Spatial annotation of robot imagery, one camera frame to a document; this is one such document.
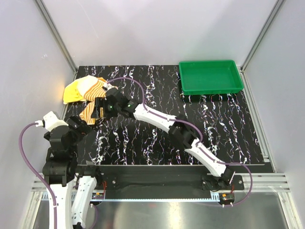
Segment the orange striped towel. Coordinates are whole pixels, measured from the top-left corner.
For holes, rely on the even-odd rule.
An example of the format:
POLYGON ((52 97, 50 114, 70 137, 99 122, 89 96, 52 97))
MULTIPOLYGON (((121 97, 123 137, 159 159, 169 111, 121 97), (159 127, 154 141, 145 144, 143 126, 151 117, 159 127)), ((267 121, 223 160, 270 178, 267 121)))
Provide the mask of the orange striped towel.
POLYGON ((104 86, 108 86, 103 78, 96 78, 88 75, 82 77, 77 85, 77 90, 86 101, 89 101, 84 110, 79 114, 80 118, 88 125, 94 125, 96 118, 91 118, 95 106, 95 98, 104 98, 106 91, 104 86))

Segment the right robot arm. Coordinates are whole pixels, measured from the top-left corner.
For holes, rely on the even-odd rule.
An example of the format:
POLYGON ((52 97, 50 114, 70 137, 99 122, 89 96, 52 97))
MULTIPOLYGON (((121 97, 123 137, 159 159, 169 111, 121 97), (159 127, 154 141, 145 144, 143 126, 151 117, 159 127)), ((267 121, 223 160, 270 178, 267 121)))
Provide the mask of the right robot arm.
POLYGON ((227 189, 233 184, 235 171, 204 146, 201 132, 184 115, 174 116, 159 112, 143 102, 128 99, 116 88, 107 90, 104 98, 96 97, 93 101, 92 117, 110 119, 120 114, 125 118, 154 125, 166 132, 180 150, 195 157, 208 169, 213 177, 212 185, 227 189))

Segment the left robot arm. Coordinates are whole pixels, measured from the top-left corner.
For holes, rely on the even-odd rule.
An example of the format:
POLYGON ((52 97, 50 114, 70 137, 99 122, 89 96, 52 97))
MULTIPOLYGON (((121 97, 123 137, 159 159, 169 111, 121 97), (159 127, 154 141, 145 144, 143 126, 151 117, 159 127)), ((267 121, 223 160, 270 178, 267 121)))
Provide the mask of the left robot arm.
POLYGON ((78 116, 61 120, 50 111, 43 117, 49 141, 42 169, 48 184, 51 229, 84 229, 94 189, 105 186, 96 166, 78 166, 78 143, 92 130, 78 116))

